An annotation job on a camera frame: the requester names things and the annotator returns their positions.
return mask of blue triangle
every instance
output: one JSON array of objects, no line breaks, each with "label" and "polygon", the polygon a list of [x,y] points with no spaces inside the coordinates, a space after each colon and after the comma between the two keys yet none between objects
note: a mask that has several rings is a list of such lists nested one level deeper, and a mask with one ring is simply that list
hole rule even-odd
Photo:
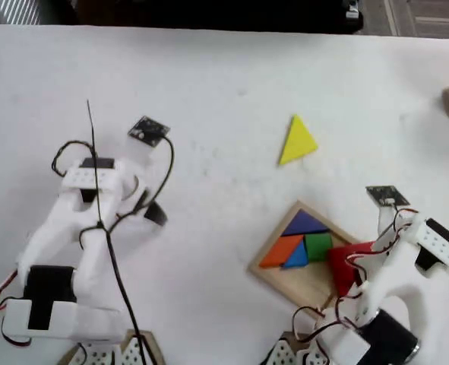
[{"label": "blue triangle", "polygon": [[292,219],[288,227],[283,231],[282,236],[293,234],[317,233],[329,230],[317,219],[308,215],[304,211],[299,211]]},{"label": "blue triangle", "polygon": [[305,250],[305,244],[302,240],[295,251],[293,251],[292,255],[290,255],[288,260],[286,260],[286,262],[282,265],[282,268],[301,268],[307,264],[307,251]]}]

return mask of yellow triangle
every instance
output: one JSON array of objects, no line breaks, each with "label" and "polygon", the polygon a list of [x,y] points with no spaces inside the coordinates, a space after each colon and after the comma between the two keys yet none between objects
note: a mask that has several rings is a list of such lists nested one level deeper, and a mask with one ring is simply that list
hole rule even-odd
[{"label": "yellow triangle", "polygon": [[286,138],[285,146],[283,147],[280,165],[305,156],[306,154],[310,154],[317,148],[317,143],[315,143],[313,137],[303,125],[300,117],[294,115],[292,117],[290,132]]}]

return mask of white table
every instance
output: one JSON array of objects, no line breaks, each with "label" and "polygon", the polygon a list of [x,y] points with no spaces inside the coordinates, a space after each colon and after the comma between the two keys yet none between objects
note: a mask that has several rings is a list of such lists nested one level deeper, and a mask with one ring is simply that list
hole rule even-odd
[{"label": "white table", "polygon": [[[245,270],[294,201],[372,240],[365,186],[394,184],[449,227],[448,85],[449,40],[0,26],[0,282],[54,202],[54,153],[90,137],[85,100],[100,155],[139,159],[155,186],[168,149],[126,136],[146,114],[172,128],[177,155],[164,231],[115,235],[140,327],[169,364],[258,363],[294,307]],[[293,113],[319,150],[277,168]],[[123,309],[109,268],[101,287]],[[449,298],[445,310],[439,364]],[[0,363],[55,363],[68,347],[0,337]]]}]

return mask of wooden tray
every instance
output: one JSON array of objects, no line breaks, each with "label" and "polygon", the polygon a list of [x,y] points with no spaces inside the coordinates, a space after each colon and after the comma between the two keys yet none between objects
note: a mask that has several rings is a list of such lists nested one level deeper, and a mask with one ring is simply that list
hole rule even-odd
[{"label": "wooden tray", "polygon": [[341,230],[328,219],[302,202],[296,202],[273,231],[267,242],[248,267],[254,275],[267,282],[297,306],[313,306],[323,309],[337,295],[332,273],[327,262],[311,262],[303,268],[261,268],[259,266],[273,244],[281,236],[296,214],[303,210],[329,228],[334,247],[359,243],[354,237]]}]

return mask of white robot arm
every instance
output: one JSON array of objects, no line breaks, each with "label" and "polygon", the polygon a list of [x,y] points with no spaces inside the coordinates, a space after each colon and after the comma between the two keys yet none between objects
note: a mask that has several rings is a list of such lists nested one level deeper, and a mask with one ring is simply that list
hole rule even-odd
[{"label": "white robot arm", "polygon": [[[144,171],[128,160],[97,159],[100,217],[110,227],[145,196]],[[17,273],[24,289],[10,299],[3,332],[10,337],[67,338],[73,341],[119,343],[126,334],[122,314],[101,305],[80,304],[99,280],[108,262],[106,234],[99,220],[93,159],[76,161],[62,180],[47,220],[21,253]],[[81,244],[76,268],[54,265],[66,245]]]},{"label": "white robot arm", "polygon": [[[311,342],[307,364],[432,363],[449,295],[449,231],[421,214],[399,215],[396,221],[371,255],[355,261],[367,272],[366,280],[349,292],[356,300],[341,299],[340,310],[326,309],[315,324],[316,329],[330,327]],[[406,304],[409,328],[380,308],[391,296]]]}]

